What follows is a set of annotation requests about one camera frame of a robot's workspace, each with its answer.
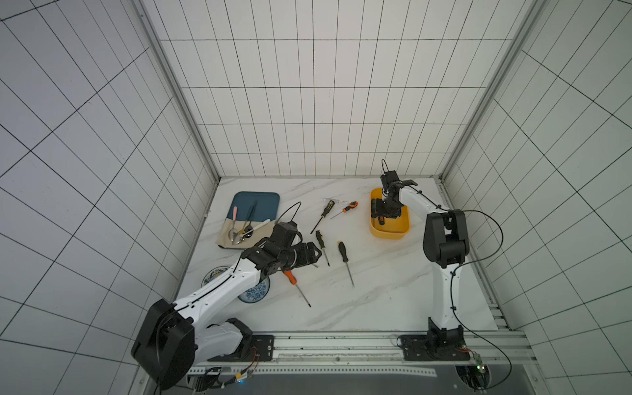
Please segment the large orange black screwdriver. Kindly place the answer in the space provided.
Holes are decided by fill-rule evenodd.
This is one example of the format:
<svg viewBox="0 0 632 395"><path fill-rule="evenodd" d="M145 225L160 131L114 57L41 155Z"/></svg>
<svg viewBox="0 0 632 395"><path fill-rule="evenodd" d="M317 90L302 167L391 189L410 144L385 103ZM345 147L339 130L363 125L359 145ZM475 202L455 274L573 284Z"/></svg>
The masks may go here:
<svg viewBox="0 0 632 395"><path fill-rule="evenodd" d="M309 300L307 299L306 295L304 294L304 292L301 290L300 286L298 285L298 281L297 281L296 277L294 276L294 274L292 273L292 271L284 271L283 274L290 281L291 285L294 286L297 291L299 291L301 297L306 302L307 306L309 306L311 308L312 307L311 303L309 302Z"/></svg>

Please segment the black yellow deli screwdriver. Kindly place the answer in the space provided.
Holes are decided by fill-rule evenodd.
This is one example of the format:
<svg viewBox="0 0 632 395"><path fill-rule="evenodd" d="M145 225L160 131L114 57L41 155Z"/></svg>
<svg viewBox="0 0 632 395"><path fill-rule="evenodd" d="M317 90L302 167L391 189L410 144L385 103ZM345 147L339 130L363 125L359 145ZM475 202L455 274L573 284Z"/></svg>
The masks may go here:
<svg viewBox="0 0 632 395"><path fill-rule="evenodd" d="M338 251L342 257L342 261L344 262L346 268L347 268L347 272L350 278L350 281L352 283L352 286L355 286L354 280L353 280L353 276L352 276L352 272L349 266L349 258L348 258L348 254L347 254L347 247L345 246L345 244L342 241L339 241L337 244L337 248Z"/></svg>

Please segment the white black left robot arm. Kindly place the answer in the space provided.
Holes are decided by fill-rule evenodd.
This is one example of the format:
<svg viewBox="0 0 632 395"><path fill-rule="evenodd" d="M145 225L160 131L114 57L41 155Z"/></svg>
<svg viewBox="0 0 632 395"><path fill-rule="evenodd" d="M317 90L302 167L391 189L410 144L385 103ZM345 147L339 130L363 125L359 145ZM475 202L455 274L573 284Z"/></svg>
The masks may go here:
<svg viewBox="0 0 632 395"><path fill-rule="evenodd" d="M237 319L213 318L264 278L317 263L323 256L313 242L289 247L264 238L242 251L234 265L189 296L156 301L146 313L131 355L161 392L174 387L199 362L228 356L242 347L248 330Z"/></svg>

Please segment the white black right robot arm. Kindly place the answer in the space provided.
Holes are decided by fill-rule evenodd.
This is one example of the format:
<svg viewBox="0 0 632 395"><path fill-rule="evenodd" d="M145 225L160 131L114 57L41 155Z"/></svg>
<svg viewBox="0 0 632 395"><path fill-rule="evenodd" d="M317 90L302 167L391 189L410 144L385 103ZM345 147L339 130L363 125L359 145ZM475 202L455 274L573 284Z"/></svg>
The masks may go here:
<svg viewBox="0 0 632 395"><path fill-rule="evenodd" d="M417 189L411 179L401 180L396 171L380 176L382 197L371 203L373 218L398 219L403 211L424 217L422 248L432 263L433 300L424 336L404 336L405 357L412 360L466 361L470 359L464 341L464 326L456 316L459 295L458 269L470 252L467 222L463 211L433 202Z"/></svg>

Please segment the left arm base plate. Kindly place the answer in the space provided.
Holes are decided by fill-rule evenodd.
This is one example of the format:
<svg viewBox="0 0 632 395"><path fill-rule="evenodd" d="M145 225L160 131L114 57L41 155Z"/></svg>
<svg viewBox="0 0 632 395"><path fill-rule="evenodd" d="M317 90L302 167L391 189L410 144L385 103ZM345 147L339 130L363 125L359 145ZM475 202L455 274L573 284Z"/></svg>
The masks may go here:
<svg viewBox="0 0 632 395"><path fill-rule="evenodd" d="M235 352L220 355L208 362L269 362L273 359L275 337L273 335L252 335L245 337Z"/></svg>

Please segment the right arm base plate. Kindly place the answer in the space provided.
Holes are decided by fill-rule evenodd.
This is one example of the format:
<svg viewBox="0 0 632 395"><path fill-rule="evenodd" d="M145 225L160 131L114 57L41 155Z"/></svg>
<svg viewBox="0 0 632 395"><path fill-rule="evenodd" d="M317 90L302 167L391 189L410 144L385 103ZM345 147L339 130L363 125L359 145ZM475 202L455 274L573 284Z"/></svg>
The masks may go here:
<svg viewBox="0 0 632 395"><path fill-rule="evenodd" d="M465 362L471 359L469 352L463 350L466 343L461 335L447 338L428 334L401 335L397 345L403 351L405 361Z"/></svg>

